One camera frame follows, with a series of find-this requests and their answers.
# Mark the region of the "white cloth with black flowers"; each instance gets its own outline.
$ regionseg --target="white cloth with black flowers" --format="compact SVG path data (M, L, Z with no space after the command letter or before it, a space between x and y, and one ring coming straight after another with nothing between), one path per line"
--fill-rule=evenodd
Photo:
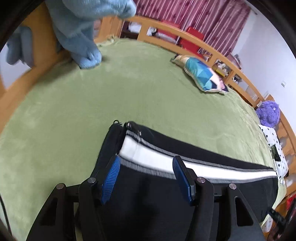
M265 139L269 145L271 155L274 159L276 166L276 174L281 183L284 182L284 176L288 172L288 164L285 159L281 144L277 137L276 131L273 128L259 125L261 131L263 132Z

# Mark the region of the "green bedsheet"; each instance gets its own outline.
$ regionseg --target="green bedsheet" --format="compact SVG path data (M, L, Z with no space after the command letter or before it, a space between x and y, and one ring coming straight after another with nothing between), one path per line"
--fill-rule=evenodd
M89 177L115 119L274 167L255 111L236 92L201 92L173 53L150 44L125 39L100 50L94 69L68 62L43 76L1 134L0 193L19 241L57 183ZM278 202L284 194L282 186Z

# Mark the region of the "purple stuffed animal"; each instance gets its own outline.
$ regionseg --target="purple stuffed animal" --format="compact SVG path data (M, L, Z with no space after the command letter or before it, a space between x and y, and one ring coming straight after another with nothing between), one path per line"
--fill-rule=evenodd
M275 127L280 118L279 105L271 100L264 101L261 106L256 110L260 119L260 124L268 127Z

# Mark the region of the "red chair back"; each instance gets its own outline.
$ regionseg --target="red chair back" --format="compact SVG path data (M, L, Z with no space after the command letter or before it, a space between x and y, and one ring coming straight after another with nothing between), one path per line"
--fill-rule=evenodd
M186 30L187 33L192 34L193 36L203 40L204 34L200 33L199 31L195 30L193 27L188 27ZM188 40L181 39L180 45L182 45L182 48L189 50L190 52L202 57L201 54L198 54L197 51L200 49L199 46L195 45L194 43L189 42Z
M166 23L166 24L169 24L169 25L174 26L176 28L180 28L180 24L171 23L171 22L166 21L166 20L162 20L161 22ZM162 29L158 29L157 32L158 33L161 33L161 34L165 34L165 35L167 35L167 36L169 36L169 37L171 37L173 39L176 39L176 37L177 37L176 35L174 35L172 33L169 33L169 32L166 32L166 31L163 31Z

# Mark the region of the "curtain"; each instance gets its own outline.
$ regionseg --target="curtain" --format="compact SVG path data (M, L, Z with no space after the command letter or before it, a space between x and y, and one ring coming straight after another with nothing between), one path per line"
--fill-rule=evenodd
M137 15L167 20L186 30L194 27L204 41L228 55L250 13L243 0L138 0Z

